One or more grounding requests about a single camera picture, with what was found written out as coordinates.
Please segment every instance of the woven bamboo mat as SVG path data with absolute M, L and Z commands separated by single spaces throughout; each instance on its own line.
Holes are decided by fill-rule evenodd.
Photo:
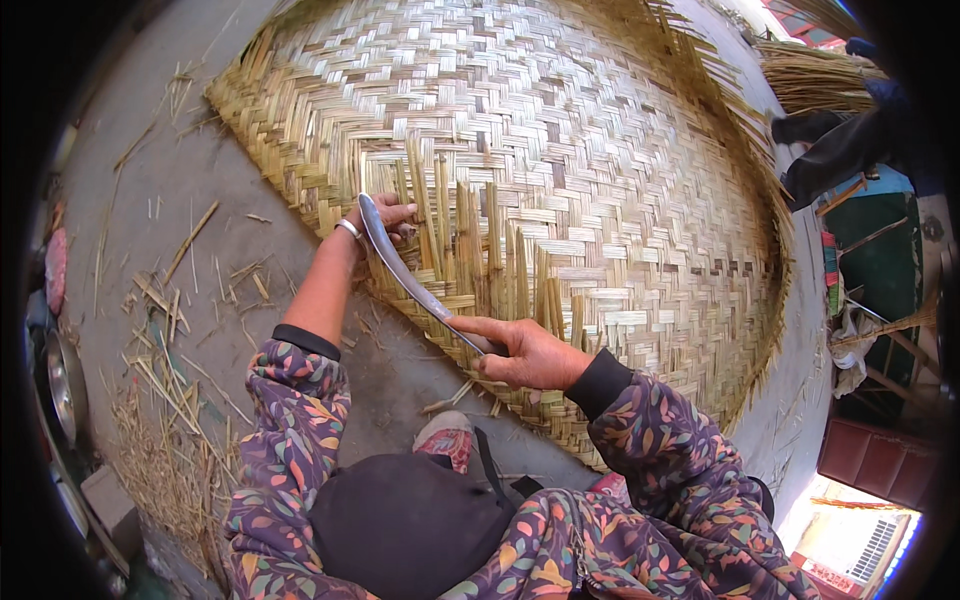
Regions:
M 416 202 L 400 253 L 455 313 L 607 347 L 728 431 L 778 351 L 789 216 L 733 70 L 667 4 L 304 0 L 205 94 L 319 236 L 361 190 Z M 370 268 L 372 292 L 479 379 Z M 562 393 L 481 384 L 605 469 Z

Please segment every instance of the silver bracelet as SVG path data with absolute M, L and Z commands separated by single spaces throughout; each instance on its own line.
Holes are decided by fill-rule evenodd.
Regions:
M 344 228 L 344 229 L 346 229 L 347 231 L 349 231 L 349 232 L 350 232 L 350 235 L 353 236 L 353 239 L 355 239 L 355 240 L 357 241 L 357 244 L 360 244 L 360 247 L 363 248 L 363 254 L 364 254 L 365 256 L 368 254 L 368 252 L 367 252 L 367 243 L 366 243 L 366 241 L 363 239 L 363 233 L 361 233 L 360 231 L 358 231 L 357 228 L 354 226 L 353 223 L 351 223 L 351 222 L 348 221 L 347 219 L 341 219 L 340 221 L 337 221 L 336 225 L 334 225 L 333 228 L 334 228 L 334 229 L 336 229 L 336 228 Z
M 363 233 L 361 233 L 360 231 L 358 231 L 357 228 L 353 226 L 353 223 L 351 223 L 351 222 L 348 221 L 347 219 L 341 219 L 340 221 L 337 221 L 337 224 L 334 225 L 333 228 L 334 228 L 334 229 L 336 229 L 336 228 L 344 228 L 344 229 L 346 229 L 347 231 L 349 231 L 350 234 L 351 234 L 353 237 L 355 237 L 356 239 L 358 239 L 358 240 L 363 237 Z

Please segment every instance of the white cloth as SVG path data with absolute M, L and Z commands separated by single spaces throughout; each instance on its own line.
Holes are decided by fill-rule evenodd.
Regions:
M 852 315 L 854 310 L 857 311 L 855 324 Z M 836 342 L 860 333 L 873 331 L 878 327 L 880 325 L 873 317 L 848 303 L 844 307 L 843 326 L 830 334 L 830 340 Z M 833 388 L 833 397 L 838 398 L 844 394 L 849 394 L 867 378 L 867 365 L 864 363 L 863 357 L 870 351 L 870 347 L 875 341 L 876 336 L 871 336 L 859 342 L 841 344 L 830 348 L 833 364 L 839 370 L 837 383 Z

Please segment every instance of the concrete ground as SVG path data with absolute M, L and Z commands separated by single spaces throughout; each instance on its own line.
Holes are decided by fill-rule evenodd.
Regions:
M 678 11 L 718 46 L 724 59 L 742 70 L 738 79 L 747 100 L 760 110 L 780 111 L 756 64 L 756 53 L 735 28 L 695 0 L 676 4 Z M 313 233 L 261 180 L 256 166 L 218 121 L 178 134 L 212 116 L 200 95 L 203 86 L 243 49 L 269 9 L 268 4 L 245 0 L 175 0 L 118 58 L 83 115 L 62 175 L 71 242 L 64 314 L 81 340 L 93 441 L 107 456 L 115 449 L 109 410 L 112 394 L 102 385 L 100 371 L 107 381 L 116 377 L 119 382 L 125 370 L 120 353 L 132 338 L 132 330 L 142 324 L 142 309 L 137 308 L 136 319 L 121 310 L 124 297 L 134 287 L 134 273 L 150 271 L 155 264 L 158 269 L 168 268 L 191 224 L 214 200 L 221 202 L 197 237 L 192 255 L 187 254 L 172 278 L 172 285 L 183 292 L 180 305 L 193 328 L 192 334 L 178 336 L 175 352 L 203 366 L 249 415 L 252 402 L 243 379 L 253 348 L 244 330 L 256 342 L 270 335 L 291 298 L 282 269 L 300 282 L 316 248 Z M 168 108 L 162 111 L 142 150 L 127 162 L 117 181 L 114 163 L 152 121 L 178 64 L 183 68 L 201 58 L 203 64 L 193 71 L 195 81 L 176 122 L 171 123 Z M 788 160 L 786 154 L 781 157 L 784 166 Z M 115 183 L 116 201 L 109 216 L 95 311 L 94 265 Z M 272 222 L 246 218 L 247 213 Z M 783 354 L 733 436 L 748 472 L 773 489 L 779 515 L 775 522 L 814 473 L 829 406 L 823 262 L 811 209 L 795 215 L 795 225 L 793 255 L 797 262 L 786 307 Z M 232 307 L 221 304 L 215 308 L 220 287 L 212 267 L 214 257 L 226 279 L 228 273 L 268 255 L 261 276 L 266 279 L 269 273 L 267 285 L 276 306 L 250 310 L 242 320 Z M 238 287 L 237 295 L 240 306 L 259 298 L 249 279 Z M 354 315 L 372 326 L 383 349 L 373 336 L 360 330 Z M 212 335 L 202 340 L 214 328 Z M 438 349 L 428 346 L 405 318 L 366 296 L 351 299 L 345 333 L 356 346 L 344 359 L 354 404 L 341 445 L 343 464 L 377 453 L 408 450 L 426 423 L 420 408 L 452 396 L 464 376 Z M 205 378 L 199 378 L 205 384 Z M 231 408 L 219 398 L 216 401 L 223 415 L 233 415 L 233 422 L 239 423 L 241 435 L 250 432 Z M 545 486 L 578 489 L 587 488 L 599 477 L 552 443 L 519 427 L 518 419 L 506 410 L 498 419 L 483 416 L 491 408 L 484 398 L 469 394 L 458 408 L 488 432 L 494 457 L 505 473 L 542 475 Z M 207 417 L 202 424 L 223 439 L 223 425 Z M 472 472 L 481 471 L 475 468 Z M 178 562 L 168 540 L 155 545 L 194 593 L 213 593 L 215 588 L 209 582 L 200 579 L 188 564 Z

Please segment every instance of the colorful brush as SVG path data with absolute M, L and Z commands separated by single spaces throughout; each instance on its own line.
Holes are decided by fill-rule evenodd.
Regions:
M 835 317 L 840 312 L 840 272 L 837 269 L 837 241 L 832 233 L 821 231 L 824 246 L 824 280 L 827 284 L 829 314 Z

